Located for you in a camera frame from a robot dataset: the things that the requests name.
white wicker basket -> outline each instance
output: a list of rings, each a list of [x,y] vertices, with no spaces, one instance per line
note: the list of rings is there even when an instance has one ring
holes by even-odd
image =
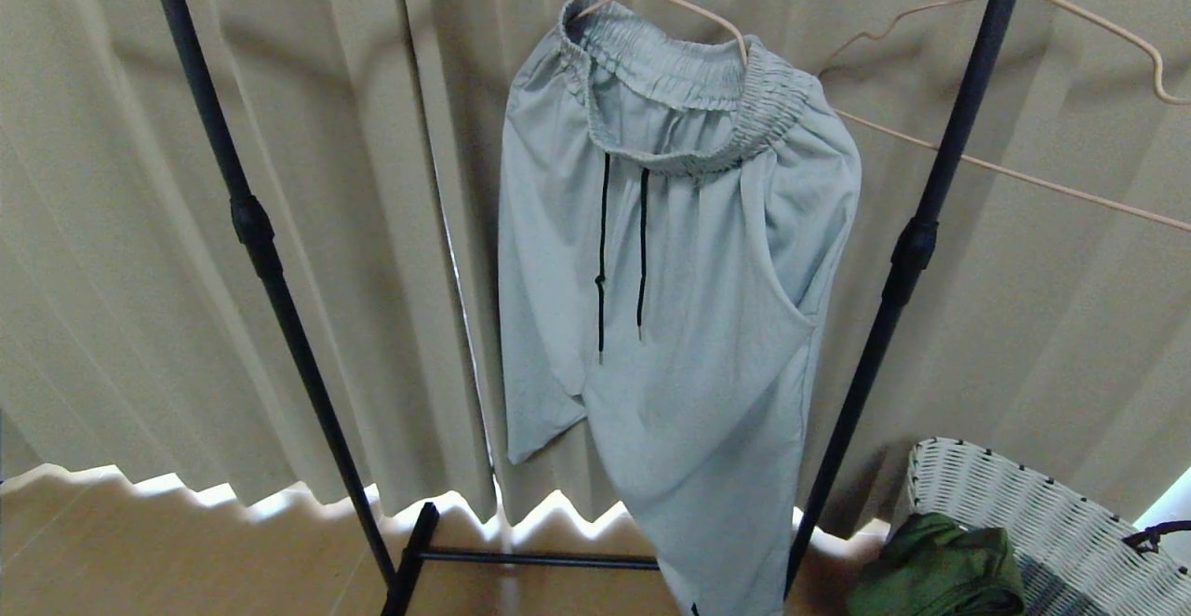
[[[1191,616],[1187,568],[1121,540],[1136,529],[1071,489],[991,450],[936,437],[910,454],[905,504],[969,528],[1004,528],[1027,614]]]

light under curtain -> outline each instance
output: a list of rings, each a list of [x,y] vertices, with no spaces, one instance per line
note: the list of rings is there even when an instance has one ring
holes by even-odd
[[[189,0],[386,514],[495,493],[401,0]],[[5,475],[344,496],[157,0],[0,0]]]
[[[562,489],[594,517],[615,493],[580,424],[524,466],[504,455],[493,280],[500,130],[512,74],[565,0],[406,0],[413,45],[510,518]],[[937,0],[691,0],[804,70]],[[1160,44],[1167,89],[1191,87],[1191,0],[1073,0]],[[635,8],[673,36],[728,41],[666,2]],[[824,75],[834,106],[937,139],[983,2],[906,19]],[[1151,95],[1131,44],[1043,2],[1018,5],[968,153],[1176,218],[1191,217],[1191,111]],[[836,278],[799,492],[809,491],[874,315],[888,255],[933,155],[850,125],[863,158]],[[911,442],[966,437],[1133,517],[1191,462],[1191,238],[961,166],[939,251],[902,321],[824,521],[840,531],[887,494],[881,466]]]

tan tile floor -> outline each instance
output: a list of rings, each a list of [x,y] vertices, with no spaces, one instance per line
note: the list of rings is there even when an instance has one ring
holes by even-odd
[[[303,490],[245,510],[185,487],[149,494],[117,472],[43,466],[0,486],[0,615],[375,615],[384,585],[343,502]],[[441,508],[439,546],[495,548],[470,514]],[[412,516],[384,523],[397,553]],[[788,614],[843,614],[843,592],[881,525],[850,541],[816,535]],[[649,553],[628,516],[588,540],[561,511],[524,550]],[[430,562],[410,608],[419,615],[676,615],[656,572]]]

empty hanger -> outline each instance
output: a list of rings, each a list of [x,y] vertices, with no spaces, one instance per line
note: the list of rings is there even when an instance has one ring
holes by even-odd
[[[607,2],[611,1],[612,0],[600,0],[599,2],[594,2],[594,5],[587,6],[586,10],[579,11],[579,14],[575,18],[584,18],[585,14],[590,14],[592,13],[592,11],[596,11],[600,8],[600,6],[607,5]],[[744,45],[744,36],[741,35],[738,27],[729,23],[727,18],[723,18],[719,14],[715,14],[711,11],[704,10],[701,6],[694,5],[694,2],[688,2],[686,0],[665,0],[665,1],[672,2],[672,5],[681,6],[684,10],[694,11],[694,13],[701,14],[701,17],[704,18],[713,19],[713,21],[718,23],[719,25],[728,27],[728,32],[731,32],[732,36],[735,36],[736,44],[738,44],[741,49],[741,62],[748,64],[748,48]]]
[[[828,67],[831,64],[831,61],[834,61],[835,57],[842,54],[844,49],[850,46],[850,44],[856,43],[856,41],[860,41],[861,38],[872,41],[884,39],[885,36],[888,36],[888,33],[893,31],[893,27],[898,24],[898,21],[908,17],[908,14],[916,14],[918,13],[918,11],[939,10],[942,8],[942,6],[962,5],[962,2],[974,2],[974,1],[977,0],[946,0],[941,2],[931,2],[930,5],[915,6],[915,8],[912,10],[902,11],[900,14],[893,17],[893,20],[890,21],[890,24],[885,26],[885,30],[881,31],[880,33],[872,35],[869,32],[861,32],[859,35],[852,36],[850,39],[847,39],[842,44],[842,46],[835,49],[835,51],[833,51],[831,55],[828,56],[828,60],[825,61],[823,68],[819,70],[819,74],[822,76],[822,73],[824,73],[825,69],[828,69]],[[1080,8],[1080,6],[1072,5],[1072,2],[1067,2],[1066,0],[1046,0],[1046,1],[1053,2],[1053,5],[1059,6],[1059,8],[1064,11],[1071,11],[1071,13],[1077,14],[1080,18],[1089,19],[1089,21],[1100,27],[1105,27],[1105,30],[1112,32],[1114,35],[1122,36],[1122,38],[1130,41],[1130,43],[1136,44],[1137,46],[1143,49],[1143,51],[1146,51],[1146,54],[1149,55],[1151,60],[1154,63],[1154,95],[1156,95],[1159,100],[1166,104],[1191,104],[1191,100],[1174,98],[1174,95],[1168,94],[1165,87],[1162,87],[1162,56],[1161,52],[1159,52],[1158,49],[1154,48],[1152,44],[1147,43],[1147,41],[1143,41],[1140,38],[1140,36],[1129,32],[1128,30],[1125,30],[1125,27],[1121,27],[1115,23],[1108,21],[1106,19],[1102,19],[1097,17],[1097,14],[1083,10]],[[931,144],[931,142],[924,142],[922,139],[918,139],[918,137],[911,137],[909,136],[909,133],[898,132],[897,130],[873,123],[872,120],[865,120],[862,119],[862,117],[850,114],[850,112],[840,110],[836,110],[836,112],[837,114],[846,117],[846,119],[863,125],[865,127],[875,130],[877,132],[888,133],[888,136],[891,137],[894,137],[903,142],[910,142],[911,144],[922,147],[924,149],[939,150],[939,144]],[[1129,216],[1135,216],[1137,218],[1145,218],[1146,220],[1149,220],[1152,223],[1158,223],[1160,225],[1174,228],[1176,230],[1191,231],[1191,223],[1178,220],[1159,213],[1149,212],[1148,210],[1140,210],[1137,207],[1131,207],[1129,205],[1123,204],[1123,201],[1109,200],[1099,195],[1093,195],[1093,193],[1085,193],[1083,191],[1077,191],[1075,188],[1070,188],[1061,183],[1047,181],[1046,179],[1037,179],[1035,176],[1023,174],[1023,172],[1009,169],[1008,167],[999,166],[999,163],[991,163],[987,161],[983,161],[980,158],[972,157],[971,155],[961,155],[960,158],[962,158],[965,162],[974,163],[974,166],[977,167],[989,169],[992,172],[998,172],[998,174],[1009,176],[1011,179],[1016,179],[1017,181],[1023,181],[1033,186],[1047,188],[1048,191],[1054,191],[1056,193],[1064,193],[1064,195],[1070,195],[1079,200],[1090,201],[1091,204],[1099,205],[1110,210],[1117,210],[1117,212],[1127,213]]]

light blue pants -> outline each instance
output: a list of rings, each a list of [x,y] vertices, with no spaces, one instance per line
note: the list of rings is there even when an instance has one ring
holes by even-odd
[[[509,94],[509,458],[582,418],[682,614],[781,614],[791,512],[860,158],[816,77],[748,37],[569,0]]]

